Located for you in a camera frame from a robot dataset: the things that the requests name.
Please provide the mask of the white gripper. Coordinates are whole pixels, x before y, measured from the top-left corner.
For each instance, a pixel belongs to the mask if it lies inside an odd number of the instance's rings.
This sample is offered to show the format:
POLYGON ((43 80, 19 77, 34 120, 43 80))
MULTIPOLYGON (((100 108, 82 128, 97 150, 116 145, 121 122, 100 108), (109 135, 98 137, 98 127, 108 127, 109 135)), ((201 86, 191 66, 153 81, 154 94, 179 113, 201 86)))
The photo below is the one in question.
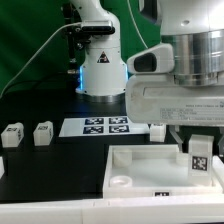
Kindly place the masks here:
POLYGON ((217 126, 224 155, 224 79, 216 85, 183 87, 168 75, 133 75, 126 86, 126 113, 133 123, 167 124, 182 152, 180 126, 217 126))

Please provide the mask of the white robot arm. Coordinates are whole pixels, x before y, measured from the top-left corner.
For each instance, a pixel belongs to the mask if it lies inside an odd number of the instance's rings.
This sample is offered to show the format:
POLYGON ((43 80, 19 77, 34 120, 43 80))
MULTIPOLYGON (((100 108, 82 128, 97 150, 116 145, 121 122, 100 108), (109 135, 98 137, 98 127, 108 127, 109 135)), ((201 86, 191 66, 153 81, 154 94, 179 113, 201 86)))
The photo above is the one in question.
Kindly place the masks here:
POLYGON ((127 61, 120 23, 100 0, 70 0, 90 34, 77 92, 92 100, 125 96, 131 121, 224 126, 224 0, 139 0, 160 26, 160 43, 127 61))

